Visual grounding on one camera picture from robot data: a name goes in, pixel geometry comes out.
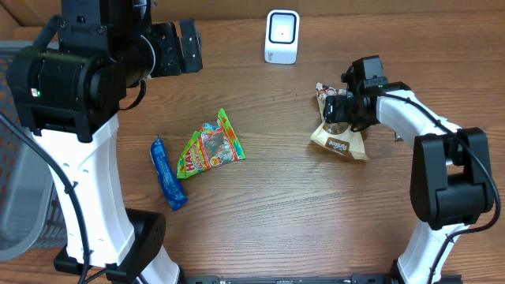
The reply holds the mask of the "green Haribo gummy bag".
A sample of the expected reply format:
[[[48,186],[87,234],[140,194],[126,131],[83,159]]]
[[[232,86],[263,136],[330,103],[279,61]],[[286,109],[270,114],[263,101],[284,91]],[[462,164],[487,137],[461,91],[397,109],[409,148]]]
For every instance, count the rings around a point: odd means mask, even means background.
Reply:
[[[205,122],[195,131],[178,160],[177,178],[186,179],[213,168],[246,159],[230,123],[220,109],[216,121]]]

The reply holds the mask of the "blue Oreo cookie pack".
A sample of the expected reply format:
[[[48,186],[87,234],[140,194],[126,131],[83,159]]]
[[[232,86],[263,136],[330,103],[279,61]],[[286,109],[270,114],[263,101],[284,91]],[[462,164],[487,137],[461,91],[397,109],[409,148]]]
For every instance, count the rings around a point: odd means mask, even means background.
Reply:
[[[170,167],[166,149],[160,136],[151,144],[150,155],[163,195],[169,203],[170,209],[178,211],[188,202],[188,197],[181,182]]]

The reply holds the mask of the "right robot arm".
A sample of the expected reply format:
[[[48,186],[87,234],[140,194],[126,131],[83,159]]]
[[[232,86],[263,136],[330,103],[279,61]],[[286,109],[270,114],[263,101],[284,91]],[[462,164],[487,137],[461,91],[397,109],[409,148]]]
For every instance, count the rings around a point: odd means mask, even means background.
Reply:
[[[341,75],[346,91],[325,99],[326,123],[346,123],[360,133],[390,127],[413,150],[410,202],[417,223],[385,283],[460,283],[443,276],[443,264],[463,234],[493,227],[500,216],[488,138],[463,129],[422,104],[405,83],[390,82],[377,55],[354,61]]]

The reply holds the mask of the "dried mushroom snack bag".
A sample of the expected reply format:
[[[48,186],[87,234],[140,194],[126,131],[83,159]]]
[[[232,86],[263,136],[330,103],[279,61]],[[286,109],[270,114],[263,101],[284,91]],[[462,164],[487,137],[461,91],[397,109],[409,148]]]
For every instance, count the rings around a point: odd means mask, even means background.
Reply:
[[[350,91],[336,89],[318,82],[316,99],[318,102],[321,124],[310,136],[311,141],[341,156],[354,160],[368,160],[360,133],[352,132],[348,123],[329,124],[325,122],[324,106],[328,96],[348,96]]]

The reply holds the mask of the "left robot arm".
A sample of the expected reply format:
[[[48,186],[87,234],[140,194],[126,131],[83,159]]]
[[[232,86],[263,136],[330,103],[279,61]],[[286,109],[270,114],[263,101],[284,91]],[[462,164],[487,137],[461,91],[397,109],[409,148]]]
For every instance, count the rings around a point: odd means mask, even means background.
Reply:
[[[39,36],[14,56],[7,82],[25,143],[49,166],[67,242],[57,271],[113,283],[181,283],[163,241],[165,217],[124,205],[118,114],[129,88],[202,69],[196,23],[156,24],[148,1],[63,0]]]

